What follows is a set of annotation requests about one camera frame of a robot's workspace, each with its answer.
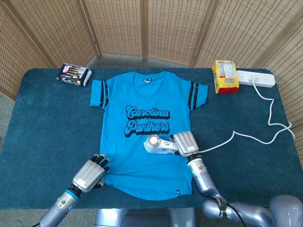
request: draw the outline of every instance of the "wicker screen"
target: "wicker screen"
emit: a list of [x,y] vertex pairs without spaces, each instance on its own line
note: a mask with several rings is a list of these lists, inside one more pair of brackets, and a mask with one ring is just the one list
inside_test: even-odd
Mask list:
[[148,55],[189,64],[210,0],[148,0]]
[[24,73],[31,68],[48,68],[33,46],[0,7],[0,89],[15,99]]
[[295,133],[295,146],[297,147],[298,156],[303,168],[303,130]]
[[288,119],[303,120],[303,26],[264,66],[279,82]]
[[196,67],[229,59],[250,68],[302,6],[302,0],[220,1]]
[[6,1],[25,21],[56,67],[85,65],[96,55],[75,0]]
[[140,0],[82,0],[102,52],[141,55]]

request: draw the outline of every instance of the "white handheld device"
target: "white handheld device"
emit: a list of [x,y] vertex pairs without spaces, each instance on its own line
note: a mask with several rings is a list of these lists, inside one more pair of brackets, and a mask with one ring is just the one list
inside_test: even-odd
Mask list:
[[149,153],[153,154],[174,154],[178,150],[176,143],[163,140],[157,135],[150,135],[143,145]]

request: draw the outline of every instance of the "white power strip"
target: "white power strip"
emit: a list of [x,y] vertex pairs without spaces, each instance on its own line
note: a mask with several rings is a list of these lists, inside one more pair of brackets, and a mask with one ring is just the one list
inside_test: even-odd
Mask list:
[[237,70],[237,73],[239,84],[252,85],[252,82],[254,82],[259,87],[273,87],[276,84],[273,74],[242,70]]

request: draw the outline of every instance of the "yellow snack box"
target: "yellow snack box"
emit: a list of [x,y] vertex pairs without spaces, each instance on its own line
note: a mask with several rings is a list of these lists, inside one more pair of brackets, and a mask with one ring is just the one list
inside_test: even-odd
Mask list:
[[216,60],[213,66],[216,93],[236,93],[239,89],[236,66],[232,61]]

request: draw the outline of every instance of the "white cable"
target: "white cable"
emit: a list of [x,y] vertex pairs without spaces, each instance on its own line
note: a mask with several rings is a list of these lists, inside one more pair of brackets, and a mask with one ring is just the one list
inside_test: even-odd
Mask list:
[[271,108],[272,108],[272,105],[273,105],[273,103],[274,103],[274,99],[273,99],[273,98],[265,98],[265,97],[263,97],[263,96],[259,93],[259,91],[258,91],[258,89],[257,89],[257,87],[256,87],[256,85],[255,85],[255,83],[253,82],[252,84],[253,84],[253,86],[254,86],[254,88],[255,88],[257,94],[258,94],[262,99],[271,101],[271,104],[270,104],[270,107],[269,107],[269,118],[268,118],[267,124],[268,124],[269,126],[272,126],[272,125],[280,125],[280,126],[283,127],[283,129],[279,130],[279,131],[275,134],[275,136],[273,137],[273,139],[272,139],[270,142],[263,142],[263,141],[261,141],[261,140],[255,138],[255,137],[252,137],[252,136],[249,136],[249,135],[245,135],[245,134],[241,134],[241,133],[238,133],[238,132],[236,132],[236,131],[232,131],[232,136],[231,136],[227,141],[225,141],[224,143],[221,143],[221,144],[219,144],[219,145],[217,145],[217,146],[215,146],[215,147],[213,147],[213,148],[209,148],[209,149],[206,149],[206,150],[201,150],[201,151],[199,151],[199,153],[204,153],[204,152],[207,152],[207,151],[216,149],[216,148],[218,148],[218,147],[221,147],[221,146],[223,146],[223,145],[229,143],[229,142],[233,139],[233,137],[235,136],[235,134],[237,134],[237,135],[239,135],[239,136],[243,136],[243,137],[248,137],[248,138],[254,139],[254,140],[256,140],[256,141],[258,141],[258,142],[260,142],[260,143],[263,143],[263,144],[271,144],[271,143],[276,139],[277,135],[278,135],[280,132],[283,132],[283,131],[285,131],[285,130],[288,130],[288,131],[292,134],[293,139],[295,139],[294,133],[290,130],[290,128],[292,127],[292,124],[291,124],[290,122],[288,122],[288,123],[289,123],[289,126],[288,126],[288,127],[286,127],[285,125],[280,124],[280,123],[270,123],[270,120],[271,120],[271,113],[272,113]]

